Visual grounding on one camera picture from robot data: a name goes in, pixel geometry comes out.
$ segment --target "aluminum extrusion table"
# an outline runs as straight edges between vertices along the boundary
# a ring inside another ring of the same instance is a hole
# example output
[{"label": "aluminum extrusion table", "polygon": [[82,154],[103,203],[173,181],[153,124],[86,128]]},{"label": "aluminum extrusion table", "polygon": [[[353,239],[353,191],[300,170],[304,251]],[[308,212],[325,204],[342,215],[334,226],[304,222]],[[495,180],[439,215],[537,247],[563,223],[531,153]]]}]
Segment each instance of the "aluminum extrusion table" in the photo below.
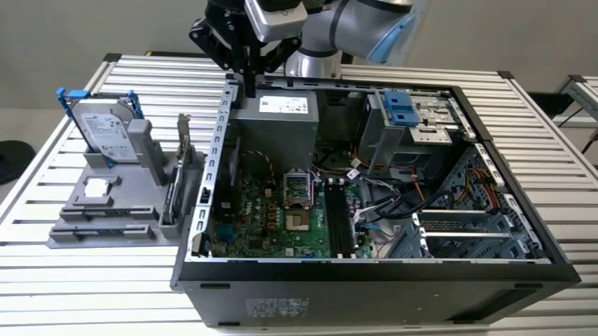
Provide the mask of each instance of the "aluminum extrusion table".
[{"label": "aluminum extrusion table", "polygon": [[[487,126],[527,196],[583,280],[489,326],[425,330],[430,335],[598,335],[598,172],[507,73],[344,66],[360,81],[457,85]],[[152,137],[177,146],[176,116],[190,118],[197,150],[210,142],[224,72],[201,58],[107,57],[86,85],[138,93]],[[168,280],[176,247],[49,250],[43,246],[85,160],[85,143],[62,119],[0,205],[0,334],[184,335],[205,332]],[[269,328],[228,333],[413,334],[378,328]]]}]

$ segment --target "label sticker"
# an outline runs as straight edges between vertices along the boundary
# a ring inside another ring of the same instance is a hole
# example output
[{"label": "label sticker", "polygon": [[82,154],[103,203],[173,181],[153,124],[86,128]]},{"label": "label sticker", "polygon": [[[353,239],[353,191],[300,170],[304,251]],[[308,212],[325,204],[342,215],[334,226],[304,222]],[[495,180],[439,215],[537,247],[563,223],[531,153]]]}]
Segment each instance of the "label sticker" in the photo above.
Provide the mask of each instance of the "label sticker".
[{"label": "label sticker", "polygon": [[358,170],[356,170],[356,168],[352,168],[350,171],[346,173],[346,177],[348,179],[354,179],[358,175]]},{"label": "label sticker", "polygon": [[357,168],[360,165],[361,165],[361,162],[360,162],[360,160],[354,157],[354,158],[353,158],[353,161],[350,161],[350,166],[352,166],[353,168]]},{"label": "label sticker", "polygon": [[306,114],[306,98],[262,96],[260,98],[260,112]]},{"label": "label sticker", "polygon": [[105,113],[83,113],[87,134],[101,154],[114,162],[136,161],[137,155],[119,119]]},{"label": "label sticker", "polygon": [[256,297],[245,298],[244,306],[250,317],[304,317],[309,298]]}]

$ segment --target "wire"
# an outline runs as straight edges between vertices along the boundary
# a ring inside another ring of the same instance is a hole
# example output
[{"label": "wire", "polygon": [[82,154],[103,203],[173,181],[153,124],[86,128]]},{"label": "wire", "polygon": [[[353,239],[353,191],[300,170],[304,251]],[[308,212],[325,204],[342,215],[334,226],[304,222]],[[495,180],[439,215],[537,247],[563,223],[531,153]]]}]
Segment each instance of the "wire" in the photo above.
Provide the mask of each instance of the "wire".
[{"label": "wire", "polygon": [[317,172],[324,172],[324,173],[333,174],[333,175],[344,175],[344,171],[332,171],[332,170],[321,169],[313,163],[310,164],[310,167],[313,167]]},{"label": "wire", "polygon": [[[467,168],[467,170],[465,170],[465,186],[455,200],[455,203],[460,202],[463,200],[464,196],[467,195],[468,187],[471,184],[469,178],[468,178],[469,173],[475,174],[477,181],[480,181],[481,176],[484,176],[485,178],[489,178],[489,174],[483,169]],[[488,186],[488,183],[480,183],[480,186],[481,186],[481,190],[484,191],[485,198],[487,198],[487,201],[489,202],[489,205],[492,206],[493,209],[499,208],[500,203],[499,203],[497,198],[491,190],[491,187]]]},{"label": "wire", "polygon": [[[491,177],[489,174],[483,169],[473,168],[473,170],[479,172],[479,174],[484,175],[487,179]],[[496,193],[492,190],[492,185],[491,184],[481,185],[481,188],[484,189],[488,201],[492,203],[492,207],[495,209],[500,208],[500,202],[497,201]]]},{"label": "wire", "polygon": [[[361,162],[361,165],[364,165],[366,168],[369,168],[369,163],[361,161],[361,159],[358,159],[358,155],[356,152],[356,146],[353,146],[353,152],[352,152],[353,158],[357,159]],[[388,165],[392,168],[397,168],[397,169],[410,169],[410,178],[412,178],[412,182],[414,184],[414,189],[417,190],[418,193],[418,198],[421,199],[421,202],[424,201],[424,197],[422,197],[422,193],[421,193],[421,189],[418,187],[418,182],[417,182],[417,169],[413,165],[409,166],[398,166],[394,164],[389,164]]]},{"label": "wire", "polygon": [[261,153],[260,151],[257,151],[257,150],[248,150],[246,152],[244,152],[244,153],[241,154],[241,157],[245,156],[245,155],[258,155],[258,156],[265,160],[265,163],[266,163],[268,166],[269,166],[269,178],[270,178],[270,180],[272,180],[272,183],[276,184],[276,180],[273,179],[273,167],[272,167],[272,162],[269,161],[269,158],[266,157],[266,155],[262,154],[262,153]]},{"label": "wire", "polygon": [[571,115],[559,123],[559,126],[563,126],[564,123],[568,121],[568,119],[571,119],[572,117],[575,117],[575,115],[583,110],[583,107],[580,107],[573,113],[571,113]]},{"label": "wire", "polygon": [[583,149],[580,150],[581,154],[584,154],[587,152],[592,143],[593,143],[593,140],[588,140],[588,142],[585,143],[585,146],[583,146]]},{"label": "wire", "polygon": [[421,202],[422,202],[424,198],[422,198],[421,189],[418,187],[418,182],[417,182],[417,176],[416,175],[412,175],[412,182],[414,183],[414,189],[417,190],[418,198],[421,199]]},{"label": "wire", "polygon": [[412,213],[414,213],[418,210],[426,208],[436,201],[436,199],[440,198],[441,196],[447,196],[448,197],[447,209],[451,209],[452,208],[452,204],[455,202],[455,197],[453,197],[452,192],[449,190],[441,190],[441,191],[436,192],[432,196],[429,196],[429,198],[425,201],[422,201],[421,203],[414,205],[406,211],[400,212],[400,213],[378,213],[377,214],[377,218],[370,220],[366,223],[373,223],[373,222],[378,221],[382,218],[384,219],[404,219],[404,218],[409,217],[412,215]]}]

